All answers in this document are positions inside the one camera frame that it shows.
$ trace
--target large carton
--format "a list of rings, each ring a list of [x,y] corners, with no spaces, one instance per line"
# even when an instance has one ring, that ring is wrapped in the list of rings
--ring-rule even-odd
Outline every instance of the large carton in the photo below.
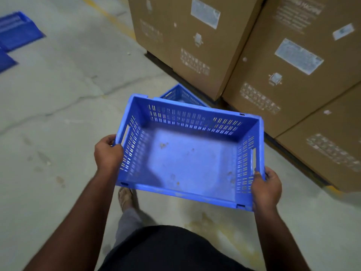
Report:
[[[128,0],[137,42],[171,67],[170,32],[172,0]]]
[[[361,83],[276,138],[344,192],[361,191]]]
[[[223,94],[277,137],[361,80],[361,0],[267,0]]]
[[[222,94],[263,0],[173,0],[173,70],[213,100]]]

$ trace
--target person's left hand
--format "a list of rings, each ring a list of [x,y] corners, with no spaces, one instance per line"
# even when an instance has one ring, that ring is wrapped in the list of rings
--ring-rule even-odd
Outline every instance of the person's left hand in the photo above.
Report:
[[[112,146],[115,136],[115,134],[108,135],[95,145],[94,157],[99,171],[117,171],[123,161],[122,145]]]

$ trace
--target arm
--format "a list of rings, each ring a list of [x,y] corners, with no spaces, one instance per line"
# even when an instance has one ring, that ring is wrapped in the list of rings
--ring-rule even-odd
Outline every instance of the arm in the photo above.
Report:
[[[97,172],[24,271],[94,270],[123,160],[122,146],[110,146],[114,139],[109,135],[95,145]]]
[[[278,214],[276,205],[282,184],[277,174],[266,167],[266,181],[259,172],[251,187],[253,210],[266,268],[270,270],[310,270],[291,232]]]

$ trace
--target person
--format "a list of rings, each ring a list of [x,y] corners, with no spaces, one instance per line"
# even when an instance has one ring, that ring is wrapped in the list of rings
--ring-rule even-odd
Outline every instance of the person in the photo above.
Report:
[[[95,145],[97,171],[74,207],[24,270],[94,270],[102,245],[120,164],[121,145],[115,135]],[[282,185],[266,167],[266,181],[256,172],[251,186],[253,210],[267,270],[309,270],[290,231],[277,212]],[[184,228],[143,227],[132,193],[121,188],[120,218],[114,248],[100,270],[249,270],[214,248],[206,239]]]

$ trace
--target blue plastic crate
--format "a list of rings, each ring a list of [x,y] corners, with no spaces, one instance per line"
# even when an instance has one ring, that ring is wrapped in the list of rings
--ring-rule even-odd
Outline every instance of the blue plastic crate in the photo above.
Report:
[[[259,116],[134,94],[115,139],[117,185],[251,211],[263,131]]]
[[[200,105],[201,107],[209,107],[208,104],[198,99],[196,95],[194,95],[181,84],[177,84],[171,90],[160,96],[160,98],[178,101],[180,103]]]
[[[35,23],[20,11],[0,18],[0,47],[6,52],[43,37]]]
[[[1,48],[0,48],[0,73],[11,68],[12,66],[16,65],[16,61],[14,61],[9,55],[7,55]]]

